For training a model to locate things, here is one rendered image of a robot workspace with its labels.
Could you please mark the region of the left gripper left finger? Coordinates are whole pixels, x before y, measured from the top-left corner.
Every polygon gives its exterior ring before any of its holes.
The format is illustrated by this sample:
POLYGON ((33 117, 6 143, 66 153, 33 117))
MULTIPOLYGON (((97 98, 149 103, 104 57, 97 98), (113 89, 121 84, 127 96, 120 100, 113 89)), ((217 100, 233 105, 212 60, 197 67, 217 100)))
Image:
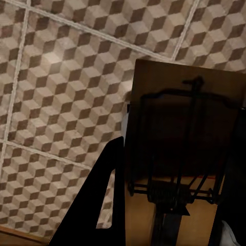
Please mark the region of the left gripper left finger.
POLYGON ((124 146, 123 136, 107 143, 47 246, 126 246, 124 146), (112 226, 97 229, 114 169, 112 226))

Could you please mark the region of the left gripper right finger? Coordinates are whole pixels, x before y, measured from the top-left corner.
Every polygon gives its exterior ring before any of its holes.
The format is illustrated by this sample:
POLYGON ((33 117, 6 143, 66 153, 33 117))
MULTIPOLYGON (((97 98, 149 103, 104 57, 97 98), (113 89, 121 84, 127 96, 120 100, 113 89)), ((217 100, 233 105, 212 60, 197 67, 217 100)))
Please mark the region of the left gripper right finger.
POLYGON ((246 178, 246 138, 235 137, 231 157, 246 178))

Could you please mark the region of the mousetrap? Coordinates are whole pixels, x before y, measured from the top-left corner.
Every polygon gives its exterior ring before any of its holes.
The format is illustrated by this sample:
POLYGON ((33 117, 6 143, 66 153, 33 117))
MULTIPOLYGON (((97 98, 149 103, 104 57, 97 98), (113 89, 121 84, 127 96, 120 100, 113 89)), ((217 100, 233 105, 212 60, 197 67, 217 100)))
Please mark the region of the mousetrap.
POLYGON ((245 95, 246 73, 136 60, 126 246, 208 246, 245 95))

